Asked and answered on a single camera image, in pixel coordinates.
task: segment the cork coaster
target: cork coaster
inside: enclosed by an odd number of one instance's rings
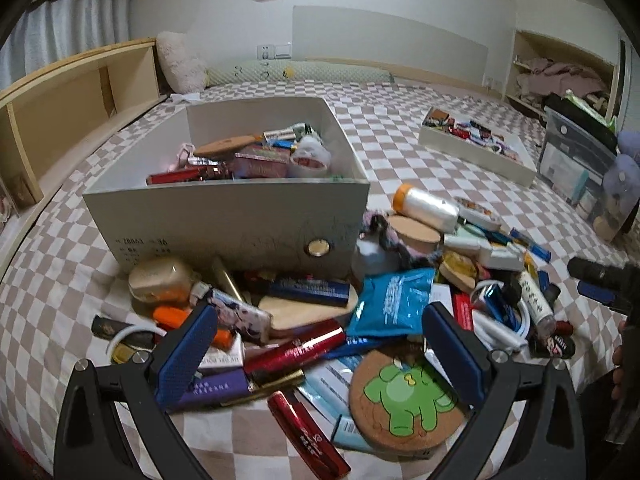
[[[464,420],[458,398],[422,345],[373,350],[353,373],[349,409],[367,440],[401,454],[441,444]]]
[[[412,218],[393,215],[388,218],[388,222],[400,239],[419,253],[429,254],[440,243],[439,232]]]
[[[216,157],[226,152],[234,152],[257,142],[251,135],[241,137],[231,137],[230,139],[216,140],[193,150],[194,156],[204,156],[207,158]]]
[[[260,300],[258,308],[271,314],[271,337],[293,336],[304,327],[319,323],[326,319],[344,318],[346,322],[358,303],[358,293],[353,285],[349,288],[347,306],[327,306],[303,301],[283,300],[265,296]]]

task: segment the cardboard packaging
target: cardboard packaging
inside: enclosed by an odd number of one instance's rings
[[[332,154],[341,178],[212,180],[147,186],[183,142],[203,146],[306,122]],[[154,256],[207,268],[214,254],[230,270],[277,269],[341,278],[350,269],[369,182],[322,98],[270,97],[193,105],[158,124],[84,192],[104,240],[125,272]],[[313,240],[330,250],[312,256]]]
[[[452,113],[450,116],[457,121],[473,120],[473,118],[462,114]],[[518,153],[522,163],[511,160],[499,153],[493,153],[482,146],[460,139],[455,135],[425,125],[420,128],[418,142],[428,148],[433,148],[439,152],[447,153],[447,155],[456,156],[462,160],[477,164],[481,168],[493,171],[509,180],[513,180],[521,186],[531,186],[536,176],[536,165],[522,141],[517,136],[508,134],[490,124],[486,124],[485,126],[492,132],[503,136],[504,142]]]

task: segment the bed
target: bed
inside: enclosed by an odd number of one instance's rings
[[[537,122],[502,103],[394,84],[227,84],[208,89],[203,98],[273,95],[322,96],[329,103],[367,170],[370,208],[389,208],[398,185],[408,182],[443,196],[485,203],[508,225],[527,230],[551,249],[553,258],[546,270],[562,291],[556,314],[576,328],[577,352],[570,362],[575,387],[580,390],[611,367],[613,349],[620,342],[616,328],[620,316],[579,297],[566,263],[580,253],[603,263],[621,264],[627,258],[625,247],[599,241],[544,184],[535,181],[525,190],[417,143],[421,119],[431,106],[438,106],[518,134],[535,160],[544,134]],[[105,362],[106,342],[92,336],[92,319],[96,314],[129,322],[138,319],[130,307],[126,276],[119,272],[92,221],[82,192],[112,160],[182,106],[156,105],[79,164],[24,237],[0,284],[0,424],[48,472],[52,472],[58,413],[74,363],[84,357],[96,364]],[[638,254],[637,240],[637,229],[625,239],[631,254]],[[119,412],[143,471],[159,478],[129,413],[124,408]],[[515,405],[482,478],[491,476],[501,464],[521,412],[522,406]],[[248,480],[257,471],[262,478],[311,478],[263,400],[207,414],[178,414],[172,419],[216,480]],[[316,419],[329,431],[317,413]],[[429,460],[383,460],[347,451],[345,458],[353,469],[349,478],[425,478],[457,434]]]

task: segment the metal screw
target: metal screw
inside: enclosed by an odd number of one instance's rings
[[[498,364],[503,364],[508,361],[509,356],[507,352],[503,352],[502,350],[494,350],[491,352],[491,359]]]
[[[147,361],[149,361],[149,352],[138,350],[135,354],[132,355],[131,360],[137,365],[146,363]]]
[[[80,359],[79,361],[76,361],[76,364],[74,365],[74,368],[78,372],[84,372],[88,367],[89,361],[87,359]]]
[[[551,364],[556,370],[564,370],[566,368],[566,364],[562,359],[551,359]]]

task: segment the light switch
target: light switch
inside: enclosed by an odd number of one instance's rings
[[[276,59],[290,59],[291,58],[291,44],[286,43],[282,45],[276,45],[275,51]]]

